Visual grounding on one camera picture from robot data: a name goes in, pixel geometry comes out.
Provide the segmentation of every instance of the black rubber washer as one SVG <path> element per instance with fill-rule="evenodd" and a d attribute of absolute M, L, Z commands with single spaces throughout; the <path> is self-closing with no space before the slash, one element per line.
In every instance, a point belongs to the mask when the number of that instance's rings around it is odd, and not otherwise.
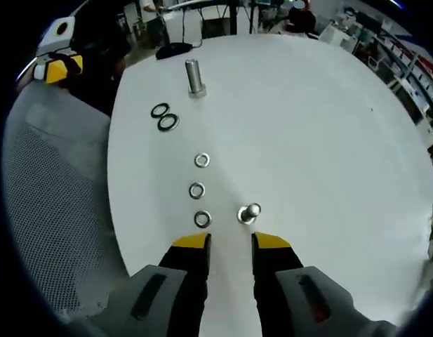
<path fill-rule="evenodd" d="M 167 127 L 162 126 L 161 121 L 163 121 L 164 119 L 168 119 L 168 118 L 174 119 L 174 122 L 170 126 L 167 126 Z M 159 130 L 161 132 L 167 132 L 167 131 L 173 130 L 178 124 L 179 124 L 179 116 L 178 115 L 165 114 L 164 116 L 162 116 L 162 118 L 159 119 L 159 123 L 157 123 L 157 127 L 159 128 Z"/>
<path fill-rule="evenodd" d="M 164 107 L 165 110 L 161 113 L 161 114 L 156 114 L 155 111 L 158 107 Z M 168 103 L 160 103 L 157 104 L 155 107 L 152 108 L 151 110 L 151 117 L 152 118 L 162 118 L 162 116 L 164 116 L 165 114 L 167 114 L 169 111 L 169 104 Z"/>

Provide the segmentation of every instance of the o-ring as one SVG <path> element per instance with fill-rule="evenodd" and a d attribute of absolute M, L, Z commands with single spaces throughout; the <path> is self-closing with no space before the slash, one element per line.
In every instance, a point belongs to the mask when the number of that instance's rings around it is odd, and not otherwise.
<path fill-rule="evenodd" d="M 170 125 L 170 126 L 162 126 L 161 123 L 165 120 L 167 120 L 168 118 L 172 118 L 174 119 L 174 122 Z M 161 132 L 167 132 L 167 131 L 171 131 L 173 130 L 178 124 L 179 124 L 179 116 L 176 114 L 165 114 L 162 118 L 159 119 L 159 123 L 157 123 L 157 128 L 159 128 L 159 130 Z"/>
<path fill-rule="evenodd" d="M 205 223 L 199 222 L 199 216 L 205 216 L 206 221 Z M 211 215 L 207 211 L 197 211 L 196 214 L 194 214 L 194 223 L 199 228 L 207 228 L 211 224 Z"/>
<path fill-rule="evenodd" d="M 195 193 L 194 190 L 201 190 L 200 193 Z M 189 187 L 189 195 L 193 199 L 200 199 L 205 195 L 205 186 L 201 183 L 192 183 Z"/>
<path fill-rule="evenodd" d="M 157 108 L 159 108 L 159 107 L 164 107 L 165 110 L 164 110 L 161 114 L 156 114 L 155 112 L 156 112 Z M 168 111 L 169 111 L 169 104 L 168 104 L 168 103 L 160 103 L 160 104 L 157 104 L 157 105 L 156 105 L 155 107 L 153 107 L 152 110 L 151 110 L 151 117 L 152 117 L 152 118 L 161 118 L 162 116 L 164 116 L 165 114 L 167 114 Z"/>
<path fill-rule="evenodd" d="M 204 158 L 204 159 L 205 159 L 205 162 L 204 162 L 204 163 L 201 163 L 201 162 L 199 161 L 201 158 Z M 205 168 L 205 167 L 207 167 L 207 166 L 210 164 L 210 156 L 209 156 L 208 154 L 206 154 L 206 153 L 199 153 L 199 154 L 198 154 L 197 156 L 195 156 L 195 158 L 194 158 L 194 164 L 195 164 L 197 167 Z"/>

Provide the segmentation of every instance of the upright bolt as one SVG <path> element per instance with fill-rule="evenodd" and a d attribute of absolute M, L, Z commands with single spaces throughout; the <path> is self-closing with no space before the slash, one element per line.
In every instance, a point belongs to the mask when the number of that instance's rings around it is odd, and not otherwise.
<path fill-rule="evenodd" d="M 238 211 L 238 221 L 244 225 L 250 225 L 260 215 L 261 207 L 259 204 L 242 206 Z"/>
<path fill-rule="evenodd" d="M 189 82 L 189 96 L 191 98 L 204 97 L 207 94 L 205 84 L 202 83 L 199 63 L 196 59 L 186 60 L 185 68 L 187 70 Z"/>

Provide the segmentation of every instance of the white round table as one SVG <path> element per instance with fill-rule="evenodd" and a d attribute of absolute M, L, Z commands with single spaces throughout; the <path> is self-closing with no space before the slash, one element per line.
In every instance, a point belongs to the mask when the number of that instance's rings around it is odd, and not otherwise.
<path fill-rule="evenodd" d="M 188 96 L 197 58 L 208 94 Z M 180 123 L 161 133 L 153 106 Z M 207 168 L 194 157 L 206 152 Z M 110 126 L 109 198 L 128 273 L 158 264 L 173 241 L 213 222 L 201 336 L 261 336 L 251 233 L 279 235 L 371 319 L 398 324 L 427 259 L 433 169 L 394 94 L 341 48 L 273 35 L 220 37 L 128 68 Z M 200 200 L 188 195 L 203 183 Z M 252 226 L 237 221 L 259 203 Z"/>

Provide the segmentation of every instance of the mesh chair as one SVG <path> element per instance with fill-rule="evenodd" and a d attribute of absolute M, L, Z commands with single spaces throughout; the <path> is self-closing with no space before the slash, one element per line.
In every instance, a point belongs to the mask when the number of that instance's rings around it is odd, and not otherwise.
<path fill-rule="evenodd" d="M 34 81 L 6 121 L 3 187 L 22 261 L 64 320 L 94 315 L 128 277 L 107 193 L 109 117 Z"/>

